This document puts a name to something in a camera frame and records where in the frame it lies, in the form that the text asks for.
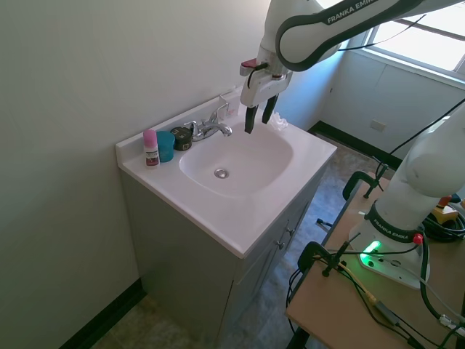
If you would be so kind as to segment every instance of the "floor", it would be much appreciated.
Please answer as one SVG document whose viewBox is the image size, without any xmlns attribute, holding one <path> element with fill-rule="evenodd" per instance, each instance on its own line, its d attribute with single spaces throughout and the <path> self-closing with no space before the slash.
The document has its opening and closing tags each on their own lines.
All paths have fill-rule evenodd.
<svg viewBox="0 0 465 349">
<path fill-rule="evenodd" d="M 292 331 L 284 315 L 288 279 L 296 270 L 296 261 L 303 248 L 310 241 L 321 242 L 325 238 L 326 232 L 315 224 L 316 219 L 333 222 L 344 206 L 341 193 L 352 173 L 357 170 L 374 172 L 377 166 L 374 160 L 327 141 L 337 145 L 338 150 L 331 159 L 292 246 L 220 349 L 284 349 L 291 339 Z M 149 348 L 201 349 L 210 346 L 191 339 L 183 328 L 160 312 L 153 300 L 145 297 L 92 349 Z M 307 348 L 324 349 L 325 346 L 310 339 Z"/>
</svg>

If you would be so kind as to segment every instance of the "table top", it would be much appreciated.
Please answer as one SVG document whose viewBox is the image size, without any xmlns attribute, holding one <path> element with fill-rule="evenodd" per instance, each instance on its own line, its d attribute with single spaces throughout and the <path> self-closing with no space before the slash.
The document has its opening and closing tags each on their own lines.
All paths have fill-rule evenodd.
<svg viewBox="0 0 465 349">
<path fill-rule="evenodd" d="M 389 184 L 382 179 L 383 188 Z M 350 229 L 363 219 L 359 213 L 367 212 L 381 195 L 375 189 L 370 198 L 363 198 L 368 185 L 363 183 L 345 210 L 338 217 L 325 247 L 338 249 L 347 240 Z M 461 310 L 465 291 L 465 243 L 440 244 L 430 242 L 431 275 L 429 284 L 447 301 L 449 306 Z M 398 316 L 419 330 L 429 339 L 440 344 L 448 330 L 440 326 L 426 309 L 420 291 L 410 289 L 363 268 L 356 256 L 342 258 L 348 268 L 365 284 L 373 295 Z M 388 329 L 379 326 L 369 315 L 353 284 L 333 271 L 328 278 L 321 275 L 322 263 L 316 262 L 301 283 L 289 305 L 286 315 L 331 349 L 384 349 L 410 348 L 406 341 Z M 429 293 L 429 299 L 439 313 L 449 312 Z M 425 348 L 433 346 L 409 329 Z M 454 348 L 451 338 L 447 348 Z"/>
</svg>

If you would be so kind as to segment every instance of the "pink bottle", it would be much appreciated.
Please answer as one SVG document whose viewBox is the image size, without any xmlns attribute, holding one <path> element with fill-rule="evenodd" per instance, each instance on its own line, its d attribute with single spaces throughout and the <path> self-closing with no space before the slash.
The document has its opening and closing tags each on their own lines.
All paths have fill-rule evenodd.
<svg viewBox="0 0 465 349">
<path fill-rule="evenodd" d="M 160 166 L 160 156 L 158 154 L 157 132 L 152 129 L 144 131 L 144 152 L 145 165 L 149 169 Z"/>
</svg>

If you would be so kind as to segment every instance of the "cabinet knob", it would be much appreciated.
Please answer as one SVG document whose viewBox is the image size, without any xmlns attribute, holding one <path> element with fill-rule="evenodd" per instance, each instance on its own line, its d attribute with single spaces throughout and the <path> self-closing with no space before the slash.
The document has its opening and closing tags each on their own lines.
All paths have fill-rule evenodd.
<svg viewBox="0 0 465 349">
<path fill-rule="evenodd" d="M 289 233 L 290 236 L 292 236 L 296 232 L 295 229 L 290 229 L 290 228 L 286 228 L 286 231 Z"/>
<path fill-rule="evenodd" d="M 279 248 L 279 249 L 283 249 L 284 246 L 286 245 L 285 242 L 279 242 L 278 240 L 275 241 L 275 245 Z"/>
</svg>

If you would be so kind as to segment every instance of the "chrome faucet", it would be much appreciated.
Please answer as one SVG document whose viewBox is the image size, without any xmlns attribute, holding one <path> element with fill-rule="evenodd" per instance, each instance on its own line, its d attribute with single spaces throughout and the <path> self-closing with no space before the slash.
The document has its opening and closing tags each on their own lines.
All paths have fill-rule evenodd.
<svg viewBox="0 0 465 349">
<path fill-rule="evenodd" d="M 223 108 L 228 108 L 229 103 L 226 103 L 216 109 L 211 115 L 209 120 L 202 120 L 202 123 L 199 125 L 197 121 L 191 121 L 184 124 L 185 126 L 190 126 L 190 129 L 193 133 L 193 142 L 198 142 L 199 140 L 204 140 L 218 131 L 221 131 L 225 137 L 229 137 L 233 131 L 231 128 L 226 125 L 218 122 L 218 112 Z"/>
</svg>

